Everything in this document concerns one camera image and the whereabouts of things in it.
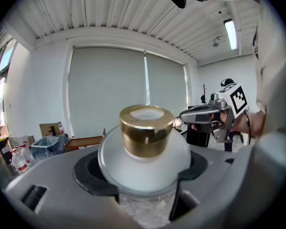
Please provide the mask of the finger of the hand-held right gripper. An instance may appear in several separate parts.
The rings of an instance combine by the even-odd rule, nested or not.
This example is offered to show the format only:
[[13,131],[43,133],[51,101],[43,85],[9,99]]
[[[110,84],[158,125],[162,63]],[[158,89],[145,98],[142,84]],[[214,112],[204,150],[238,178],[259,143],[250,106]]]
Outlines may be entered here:
[[221,123],[221,110],[212,105],[199,105],[184,110],[179,114],[180,119],[185,123],[210,124]]

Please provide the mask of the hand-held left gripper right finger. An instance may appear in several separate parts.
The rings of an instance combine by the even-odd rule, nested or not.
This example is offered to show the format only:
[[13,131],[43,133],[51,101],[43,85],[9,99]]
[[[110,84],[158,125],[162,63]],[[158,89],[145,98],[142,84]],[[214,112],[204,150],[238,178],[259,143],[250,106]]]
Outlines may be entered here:
[[169,229],[241,229],[272,203],[272,150],[260,143],[237,153],[191,146],[194,165],[183,172]]

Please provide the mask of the person's right hand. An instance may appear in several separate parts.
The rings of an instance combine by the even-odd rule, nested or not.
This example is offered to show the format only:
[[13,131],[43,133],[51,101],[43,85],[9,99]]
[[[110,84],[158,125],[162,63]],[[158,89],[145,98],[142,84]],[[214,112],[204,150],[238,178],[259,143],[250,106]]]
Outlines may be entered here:
[[232,112],[230,111],[222,111],[218,113],[210,114],[210,122],[212,126],[212,130],[219,129],[231,129],[232,128]]

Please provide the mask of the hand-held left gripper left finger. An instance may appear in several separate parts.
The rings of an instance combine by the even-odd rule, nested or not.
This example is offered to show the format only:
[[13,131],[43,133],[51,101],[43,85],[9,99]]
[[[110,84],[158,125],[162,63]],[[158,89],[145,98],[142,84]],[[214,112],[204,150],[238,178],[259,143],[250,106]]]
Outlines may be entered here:
[[92,176],[98,146],[52,156],[11,181],[4,194],[36,229],[138,229],[115,186]]

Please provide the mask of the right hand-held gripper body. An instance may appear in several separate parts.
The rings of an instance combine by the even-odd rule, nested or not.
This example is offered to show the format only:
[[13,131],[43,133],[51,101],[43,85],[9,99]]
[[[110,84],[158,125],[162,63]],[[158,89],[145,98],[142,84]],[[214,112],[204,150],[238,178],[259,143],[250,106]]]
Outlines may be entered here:
[[[232,128],[236,123],[236,119],[243,114],[248,107],[247,99],[242,86],[239,83],[231,83],[215,94],[211,94],[209,105],[212,105],[222,111],[232,112]],[[211,133],[218,143],[228,143],[230,139],[228,135],[231,129],[222,129],[221,127],[212,130]]]

